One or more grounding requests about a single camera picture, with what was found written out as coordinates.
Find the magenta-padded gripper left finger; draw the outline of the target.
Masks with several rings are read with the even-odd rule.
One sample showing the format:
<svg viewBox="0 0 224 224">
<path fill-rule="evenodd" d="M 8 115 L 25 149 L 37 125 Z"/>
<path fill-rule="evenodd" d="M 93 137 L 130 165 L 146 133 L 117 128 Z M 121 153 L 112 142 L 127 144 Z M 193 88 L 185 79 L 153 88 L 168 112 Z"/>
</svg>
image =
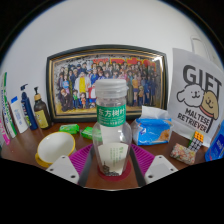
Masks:
<svg viewBox="0 0 224 224">
<path fill-rule="evenodd" d="M 90 144 L 71 156 L 60 156 L 46 171 L 84 187 L 88 180 L 93 156 L 94 147 Z"/>
</svg>

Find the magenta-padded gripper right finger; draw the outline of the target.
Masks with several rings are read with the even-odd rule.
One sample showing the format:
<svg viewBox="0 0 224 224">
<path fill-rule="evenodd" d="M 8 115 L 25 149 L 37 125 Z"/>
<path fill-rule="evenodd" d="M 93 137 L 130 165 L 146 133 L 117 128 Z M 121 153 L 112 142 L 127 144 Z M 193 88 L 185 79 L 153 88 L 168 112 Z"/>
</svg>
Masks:
<svg viewBox="0 0 224 224">
<path fill-rule="evenodd" d="M 130 156 L 137 183 L 140 187 L 153 183 L 178 171 L 163 155 L 154 156 L 143 148 L 132 144 Z"/>
</svg>

